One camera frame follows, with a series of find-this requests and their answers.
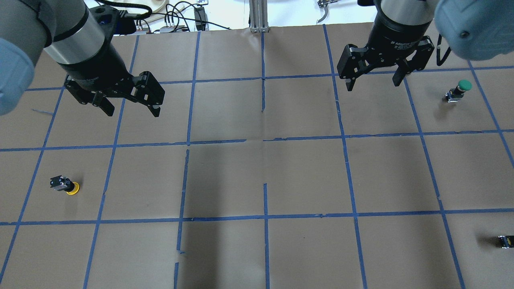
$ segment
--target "metal extrusion post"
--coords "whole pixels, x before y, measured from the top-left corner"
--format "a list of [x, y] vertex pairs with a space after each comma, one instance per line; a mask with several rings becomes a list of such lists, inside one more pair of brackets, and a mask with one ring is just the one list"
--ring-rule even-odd
[[268, 0], [250, 0], [250, 31], [269, 31]]

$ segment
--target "green push button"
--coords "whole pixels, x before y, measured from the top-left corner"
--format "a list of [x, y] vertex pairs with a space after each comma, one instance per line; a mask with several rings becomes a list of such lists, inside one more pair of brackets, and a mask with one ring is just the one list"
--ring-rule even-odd
[[471, 85], [471, 82], [469, 82], [469, 81], [467, 81], [467, 80], [463, 79], [463, 80], [461, 80], [461, 81], [459, 81], [459, 82], [458, 82], [458, 87], [459, 87], [462, 91], [465, 91], [465, 92], [466, 92], [466, 91], [471, 90], [472, 85]]

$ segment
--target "small black component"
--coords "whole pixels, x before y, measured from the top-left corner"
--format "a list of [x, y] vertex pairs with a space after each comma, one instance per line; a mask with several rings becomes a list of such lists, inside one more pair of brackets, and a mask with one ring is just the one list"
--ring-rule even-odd
[[67, 177], [58, 175], [50, 179], [50, 188], [56, 191], [71, 192], [75, 188], [75, 184]]
[[502, 248], [514, 248], [514, 236], [498, 236], [498, 240]]
[[205, 31], [207, 23], [203, 21], [207, 21], [207, 15], [205, 14], [205, 8], [203, 6], [194, 8], [194, 18], [196, 20], [196, 30]]
[[375, 3], [373, 0], [357, 0], [357, 5], [359, 6], [373, 6]]

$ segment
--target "black connector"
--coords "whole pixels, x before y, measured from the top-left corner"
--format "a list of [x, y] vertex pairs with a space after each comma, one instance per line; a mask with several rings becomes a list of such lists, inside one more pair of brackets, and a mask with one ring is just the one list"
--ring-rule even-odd
[[194, 8], [194, 19], [196, 20], [196, 30], [205, 31], [207, 15], [205, 14], [205, 8], [203, 6]]

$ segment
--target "silver robot arm segment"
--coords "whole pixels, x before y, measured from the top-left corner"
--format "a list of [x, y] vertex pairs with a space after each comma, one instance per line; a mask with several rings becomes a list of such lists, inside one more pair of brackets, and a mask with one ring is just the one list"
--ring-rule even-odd
[[[132, 76], [111, 44], [126, 11], [88, 9], [82, 0], [3, 2], [0, 45], [9, 57], [0, 56], [0, 115], [14, 109], [44, 49], [68, 73], [64, 86], [80, 104], [92, 103], [112, 116], [107, 98], [125, 98], [159, 116], [164, 90], [149, 71]], [[132, 19], [125, 23], [134, 25]]]

